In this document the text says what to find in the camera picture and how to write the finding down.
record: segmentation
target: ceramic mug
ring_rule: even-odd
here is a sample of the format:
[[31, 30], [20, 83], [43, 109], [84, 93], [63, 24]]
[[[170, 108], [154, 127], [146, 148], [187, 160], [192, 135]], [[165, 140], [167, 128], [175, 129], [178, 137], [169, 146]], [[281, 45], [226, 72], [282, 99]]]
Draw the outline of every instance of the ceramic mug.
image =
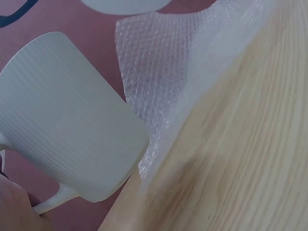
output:
[[144, 123], [62, 33], [24, 46], [0, 73], [0, 150], [16, 150], [58, 180], [34, 207], [112, 195], [142, 158]]

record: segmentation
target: wood grain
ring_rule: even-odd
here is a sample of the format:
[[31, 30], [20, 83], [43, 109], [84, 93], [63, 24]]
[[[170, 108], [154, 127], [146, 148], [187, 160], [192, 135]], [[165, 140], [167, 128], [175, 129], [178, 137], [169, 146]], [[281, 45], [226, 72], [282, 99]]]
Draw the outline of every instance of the wood grain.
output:
[[308, 0], [281, 0], [148, 191], [135, 171], [99, 230], [308, 230], [307, 55]]

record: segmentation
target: dark blue line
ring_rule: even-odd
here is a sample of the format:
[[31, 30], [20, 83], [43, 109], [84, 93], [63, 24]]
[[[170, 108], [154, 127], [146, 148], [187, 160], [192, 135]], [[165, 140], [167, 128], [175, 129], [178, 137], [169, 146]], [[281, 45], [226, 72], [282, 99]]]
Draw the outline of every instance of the dark blue line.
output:
[[34, 6], [35, 3], [37, 3], [38, 0], [28, 0], [19, 10], [17, 10], [15, 13], [4, 16], [0, 15], [0, 28], [5, 27], [9, 24], [12, 24], [13, 22], [20, 19], [25, 13], [27, 13], [32, 6]]

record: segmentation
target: white plate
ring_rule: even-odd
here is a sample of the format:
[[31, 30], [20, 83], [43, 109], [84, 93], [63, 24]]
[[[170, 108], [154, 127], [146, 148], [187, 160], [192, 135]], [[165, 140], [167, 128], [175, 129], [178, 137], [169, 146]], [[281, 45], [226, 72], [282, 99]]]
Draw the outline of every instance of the white plate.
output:
[[157, 11], [171, 0], [81, 0], [92, 9], [108, 14], [138, 14]]

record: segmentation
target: mug handle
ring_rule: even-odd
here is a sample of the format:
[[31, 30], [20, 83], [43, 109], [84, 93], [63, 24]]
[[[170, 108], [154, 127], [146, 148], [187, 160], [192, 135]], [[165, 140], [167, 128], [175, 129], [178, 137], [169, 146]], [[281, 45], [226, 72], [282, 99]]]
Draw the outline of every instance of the mug handle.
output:
[[[13, 150], [13, 146], [11, 142], [2, 133], [0, 133], [0, 151], [6, 149]], [[72, 187], [64, 183], [59, 183], [59, 185], [59, 190], [54, 196], [33, 207], [36, 213], [41, 215], [75, 197], [80, 196]]]
[[21, 8], [19, 8], [15, 13], [4, 16], [0, 15], [0, 28], [8, 26], [13, 22], [20, 19], [25, 13], [27, 13], [34, 5], [37, 3], [38, 0], [28, 0]]

